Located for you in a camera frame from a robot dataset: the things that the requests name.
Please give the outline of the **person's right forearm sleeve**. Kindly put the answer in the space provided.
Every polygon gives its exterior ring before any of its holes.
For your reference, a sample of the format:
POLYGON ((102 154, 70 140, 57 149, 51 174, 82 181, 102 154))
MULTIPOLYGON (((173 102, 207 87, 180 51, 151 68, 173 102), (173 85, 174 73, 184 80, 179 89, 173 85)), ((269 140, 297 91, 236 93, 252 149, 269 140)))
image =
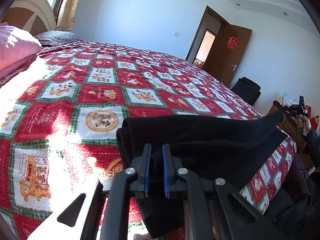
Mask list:
POLYGON ((315 169, 320 166, 320 138, 314 129, 310 129, 306 136, 303 136, 306 145, 303 150, 303 154, 310 157, 315 169))

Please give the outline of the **person's right hand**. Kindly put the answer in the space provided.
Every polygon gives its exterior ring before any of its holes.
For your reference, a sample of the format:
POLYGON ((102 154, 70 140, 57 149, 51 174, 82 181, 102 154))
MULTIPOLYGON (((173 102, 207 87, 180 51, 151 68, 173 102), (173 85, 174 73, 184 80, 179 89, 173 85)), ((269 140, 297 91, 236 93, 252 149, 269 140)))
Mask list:
POLYGON ((311 123, 310 120, 303 114, 300 114, 296 116, 296 123, 297 123, 297 129, 303 132, 305 136, 310 132, 311 130, 311 123))

